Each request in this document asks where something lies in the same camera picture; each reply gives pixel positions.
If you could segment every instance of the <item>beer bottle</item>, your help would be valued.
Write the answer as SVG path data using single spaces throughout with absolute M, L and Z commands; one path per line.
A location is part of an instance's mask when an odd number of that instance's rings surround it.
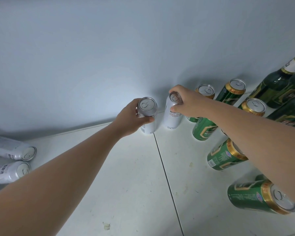
M 267 116 L 267 119 L 295 127 L 295 97 Z
M 275 95 L 288 85 L 288 81 L 294 73 L 295 57 L 278 71 L 272 72 L 265 77 L 247 99 L 258 98 L 268 104 Z
M 287 87 L 275 95 L 269 102 L 271 108 L 278 108 L 286 103 L 290 98 L 295 96 L 295 74 L 293 74 L 288 82 Z

